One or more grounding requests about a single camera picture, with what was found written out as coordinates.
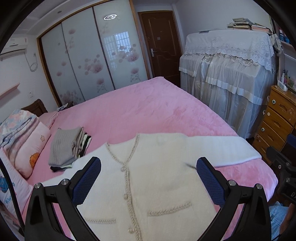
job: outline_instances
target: blue gripper pad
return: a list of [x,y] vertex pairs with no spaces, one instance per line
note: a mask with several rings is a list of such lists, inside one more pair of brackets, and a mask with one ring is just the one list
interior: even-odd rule
[[197,160],[196,170],[213,203],[219,205],[222,208],[225,203],[224,189],[220,185],[219,181],[215,178],[211,170],[204,163],[202,158],[199,158]]
[[289,134],[287,136],[287,143],[296,149],[296,137],[292,134]]
[[83,204],[87,194],[89,193],[92,185],[101,172],[101,161],[99,158],[91,164],[88,170],[83,174],[82,178],[78,181],[73,189],[72,202],[75,206]]

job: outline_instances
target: frosted glass wardrobe door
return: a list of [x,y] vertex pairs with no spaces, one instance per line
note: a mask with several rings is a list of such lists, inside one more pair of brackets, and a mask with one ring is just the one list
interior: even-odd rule
[[62,22],[69,57],[85,100],[114,90],[92,8]]
[[71,101],[74,104],[84,102],[69,61],[62,26],[58,25],[49,31],[41,41],[46,64],[61,102],[63,104]]
[[[115,88],[147,80],[144,58],[128,0],[94,6],[99,33]],[[108,15],[116,18],[104,20]]]

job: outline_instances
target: wooden drawer cabinet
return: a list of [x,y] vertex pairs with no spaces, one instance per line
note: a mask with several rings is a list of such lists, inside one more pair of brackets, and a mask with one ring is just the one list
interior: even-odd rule
[[272,86],[263,122],[253,142],[253,147],[268,164],[271,162],[267,159],[266,148],[273,146],[281,151],[295,124],[296,95],[290,91],[284,92],[276,85]]

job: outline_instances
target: floral blanket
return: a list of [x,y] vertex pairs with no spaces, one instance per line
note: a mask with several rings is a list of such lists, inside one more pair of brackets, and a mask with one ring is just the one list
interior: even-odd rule
[[26,110],[15,110],[0,125],[0,148],[13,164],[15,155],[39,123],[39,118]]

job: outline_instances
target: white sweater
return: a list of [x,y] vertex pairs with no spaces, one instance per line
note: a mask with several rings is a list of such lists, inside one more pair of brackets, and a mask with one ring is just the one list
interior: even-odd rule
[[260,158],[240,137],[140,134],[101,146],[44,185],[70,179],[92,156],[100,158],[102,170],[77,208],[103,241],[198,240],[216,211],[196,170],[186,164],[195,166],[202,156],[213,166]]

